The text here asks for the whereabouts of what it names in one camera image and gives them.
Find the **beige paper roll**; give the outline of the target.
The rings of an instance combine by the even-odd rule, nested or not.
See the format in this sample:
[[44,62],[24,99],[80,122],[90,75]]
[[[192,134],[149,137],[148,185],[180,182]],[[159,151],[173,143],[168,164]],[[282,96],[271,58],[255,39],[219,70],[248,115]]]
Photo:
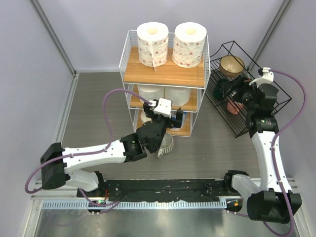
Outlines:
[[140,118],[141,118],[142,124],[152,120],[151,118],[148,118],[146,116],[146,113],[144,111],[141,112]]

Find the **plain white paper roll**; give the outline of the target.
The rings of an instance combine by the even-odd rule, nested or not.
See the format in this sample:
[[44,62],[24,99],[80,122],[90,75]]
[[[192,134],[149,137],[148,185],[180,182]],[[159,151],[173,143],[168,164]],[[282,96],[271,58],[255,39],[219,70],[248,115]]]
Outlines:
[[183,106],[190,99],[191,89],[185,87],[165,87],[165,99],[171,100],[173,106]]

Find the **white wire three-tier shelf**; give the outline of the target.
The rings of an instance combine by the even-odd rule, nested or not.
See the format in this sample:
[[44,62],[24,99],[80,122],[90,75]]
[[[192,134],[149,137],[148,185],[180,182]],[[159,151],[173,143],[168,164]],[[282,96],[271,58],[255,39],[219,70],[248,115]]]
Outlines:
[[129,30],[119,63],[119,72],[123,87],[134,92],[138,92],[138,85],[190,88],[189,101],[181,107],[187,114],[184,125],[178,131],[168,131],[173,136],[190,137],[210,77],[209,43],[205,42],[201,61],[196,67],[182,68],[172,61],[173,40],[174,33],[169,33],[167,62],[152,68],[139,62],[137,32]]

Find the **white patterned paper roll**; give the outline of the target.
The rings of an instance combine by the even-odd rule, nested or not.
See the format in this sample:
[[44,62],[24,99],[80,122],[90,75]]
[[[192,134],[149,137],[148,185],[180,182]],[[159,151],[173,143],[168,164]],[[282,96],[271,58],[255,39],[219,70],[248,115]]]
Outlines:
[[140,63],[156,71],[156,67],[167,61],[168,27],[163,23],[148,22],[139,25],[136,33]]

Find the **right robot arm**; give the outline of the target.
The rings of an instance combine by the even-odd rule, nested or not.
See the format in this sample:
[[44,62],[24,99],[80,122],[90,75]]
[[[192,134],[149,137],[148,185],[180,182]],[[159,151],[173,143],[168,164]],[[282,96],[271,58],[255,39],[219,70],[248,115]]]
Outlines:
[[245,171],[229,170],[224,176],[225,193],[237,192],[247,201],[251,220],[287,224],[302,205],[286,178],[279,151],[278,124],[273,114],[279,89],[270,83],[251,82],[238,76],[232,81],[216,83],[217,99],[228,98],[232,104],[246,109],[246,128],[255,147],[259,162],[260,186],[251,181]]

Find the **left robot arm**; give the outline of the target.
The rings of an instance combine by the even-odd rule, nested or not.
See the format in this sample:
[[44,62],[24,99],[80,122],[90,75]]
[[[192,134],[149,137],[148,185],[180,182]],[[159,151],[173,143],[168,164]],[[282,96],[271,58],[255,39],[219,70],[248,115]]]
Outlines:
[[144,103],[143,111],[150,121],[108,144],[75,149],[52,144],[40,159],[42,188],[53,190],[68,185],[100,197],[105,191],[102,174],[85,172],[84,168],[135,162],[146,158],[148,153],[158,152],[166,131],[182,126],[184,112],[178,109],[173,117],[171,109],[172,102],[163,98]]

